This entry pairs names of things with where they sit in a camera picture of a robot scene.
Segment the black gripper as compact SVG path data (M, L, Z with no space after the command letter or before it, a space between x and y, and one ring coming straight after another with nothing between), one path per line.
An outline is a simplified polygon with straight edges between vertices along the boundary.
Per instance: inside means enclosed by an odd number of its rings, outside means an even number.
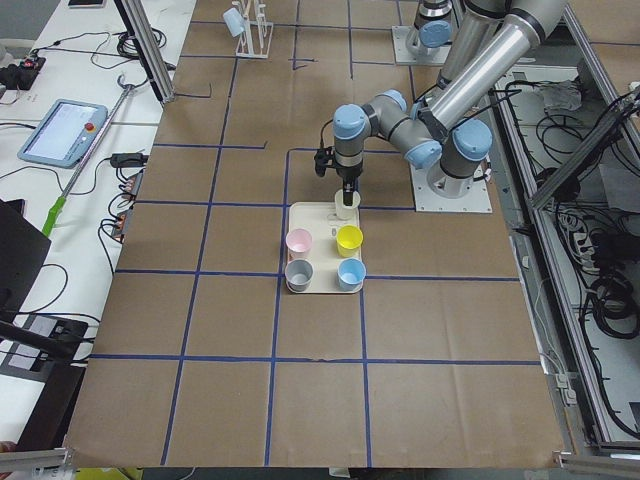
M361 168L340 167L337 169L337 173L342 179L343 204L350 206L350 204L354 204L356 198L357 181L361 175Z

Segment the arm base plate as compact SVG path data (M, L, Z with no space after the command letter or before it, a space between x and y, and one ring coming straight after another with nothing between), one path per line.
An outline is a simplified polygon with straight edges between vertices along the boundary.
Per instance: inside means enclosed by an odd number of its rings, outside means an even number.
M450 44L440 47L425 47L419 40L417 30L413 25L393 26L392 40L394 46L395 63L397 65L428 65L441 66L450 51Z
M487 159L485 154L477 161L470 160L453 150L429 168L411 166L416 211L490 214L487 182L480 167Z

